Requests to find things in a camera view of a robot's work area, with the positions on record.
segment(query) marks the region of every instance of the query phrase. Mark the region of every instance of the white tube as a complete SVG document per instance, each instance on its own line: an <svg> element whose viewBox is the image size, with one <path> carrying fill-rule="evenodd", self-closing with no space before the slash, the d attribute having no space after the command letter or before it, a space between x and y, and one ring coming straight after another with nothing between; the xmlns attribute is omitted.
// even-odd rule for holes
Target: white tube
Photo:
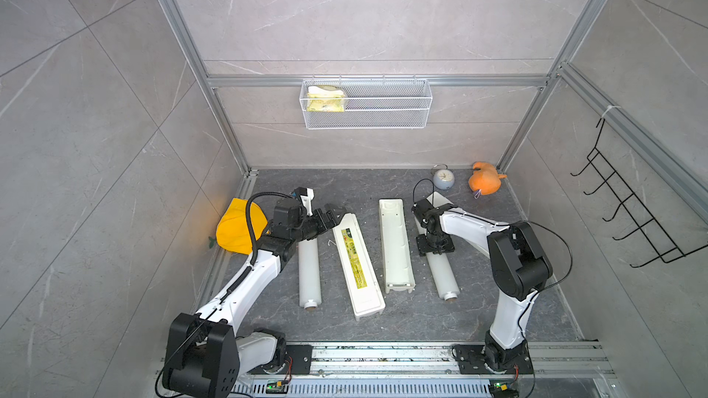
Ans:
<svg viewBox="0 0 708 398"><path fill-rule="evenodd" d="M305 310L311 312L322 304L316 238L297 244L297 261L300 277L300 307L304 307Z"/></svg>
<svg viewBox="0 0 708 398"><path fill-rule="evenodd" d="M426 233L426 230L420 226L420 223L418 223L417 219L416 227L418 228L418 234ZM441 300L447 301L448 303L456 301L457 296L459 296L459 287L457 285L457 280L455 279L455 274L452 273L450 262L447 261L447 255L434 254L433 252L428 252L426 254L426 257L428 257L428 265L430 265L430 272L433 273L433 281L435 281L435 287L438 289L438 297L440 297Z"/></svg>

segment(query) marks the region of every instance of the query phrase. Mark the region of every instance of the gray floor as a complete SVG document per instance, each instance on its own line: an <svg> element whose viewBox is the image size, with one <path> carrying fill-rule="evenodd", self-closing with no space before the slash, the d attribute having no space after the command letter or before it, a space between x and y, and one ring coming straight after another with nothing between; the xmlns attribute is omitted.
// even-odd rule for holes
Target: gray floor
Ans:
<svg viewBox="0 0 708 398"><path fill-rule="evenodd" d="M442 193L466 210L494 219L520 219L518 208L506 185L490 195L475 200L466 181L471 170L455 172L457 183ZM456 251L450 263L461 293L455 303L438 298L427 267L427 259L415 249L415 225L410 214L413 186L429 177L426 170L263 170L254 192L289 193L298 186L315 190L314 207L334 203L356 214L376 273L382 277L382 255L378 221L379 199L403 199L416 289L412 293L391 292L385 295L383 314L362 318L359 322L349 301L342 266L332 233L319 238L322 305L308 313L298 304L297 258L290 260L280 276L257 299L243 321L239 334L255 327L285 332L289 340L395 340L395 341L482 341L494 319L498 290L489 268L489 260L463 240L454 239ZM419 185L416 197L427 196L430 183ZM266 216L272 215L274 198L258 201ZM241 267L246 256L235 254L226 274L228 280ZM573 341L577 334L554 289L541 295L528 324L531 341Z"/></svg>

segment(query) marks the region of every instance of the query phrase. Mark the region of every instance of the orange stuffed toy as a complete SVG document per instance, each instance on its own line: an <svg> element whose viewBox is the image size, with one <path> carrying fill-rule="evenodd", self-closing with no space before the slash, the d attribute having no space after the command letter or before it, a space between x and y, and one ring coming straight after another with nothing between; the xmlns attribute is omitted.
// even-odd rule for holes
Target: orange stuffed toy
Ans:
<svg viewBox="0 0 708 398"><path fill-rule="evenodd" d="M477 162L472 165L474 173L469 178L469 188L474 192L475 198L496 192L501 187L501 179L505 174L499 174L491 163Z"/></svg>

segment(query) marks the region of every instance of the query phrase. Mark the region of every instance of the cable tie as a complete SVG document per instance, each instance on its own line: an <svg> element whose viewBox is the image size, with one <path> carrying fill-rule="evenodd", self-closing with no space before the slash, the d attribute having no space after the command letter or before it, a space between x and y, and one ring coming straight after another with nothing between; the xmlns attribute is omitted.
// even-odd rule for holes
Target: cable tie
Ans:
<svg viewBox="0 0 708 398"><path fill-rule="evenodd" d="M605 118L605 115L606 115L608 112L610 112L610 110L611 110L612 108L619 108L619 109L622 109L622 107L619 107L619 106L617 106L617 105L607 105L607 109L605 110L605 112L603 112L603 115L601 115L600 118L601 118L601 119L604 119L604 118Z"/></svg>

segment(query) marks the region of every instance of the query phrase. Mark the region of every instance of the robotic arm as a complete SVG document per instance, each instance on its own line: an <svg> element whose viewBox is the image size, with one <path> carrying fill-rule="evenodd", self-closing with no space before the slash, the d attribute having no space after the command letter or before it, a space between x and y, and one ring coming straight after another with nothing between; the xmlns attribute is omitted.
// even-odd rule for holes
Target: robotic arm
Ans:
<svg viewBox="0 0 708 398"><path fill-rule="evenodd" d="M341 222L339 209L325 206L324 212L313 211L313 198L312 189L298 188L291 197L279 199L253 250L255 262L251 255L206 305L174 319L162 376L166 389L196 398L223 398L236 378L254 367L276 373L285 365L284 334L256 329L236 339L236 331L256 298L292 258L295 244L313 240Z"/></svg>
<svg viewBox="0 0 708 398"><path fill-rule="evenodd" d="M496 316L484 339L486 367L504 373L523 353L526 323L538 292L553 275L553 268L531 225L509 225L475 216L452 205L438 193L413 204L413 215L425 234L416 238L419 252L442 254L455 250L451 235L472 244L491 263L499 287Z"/></svg>

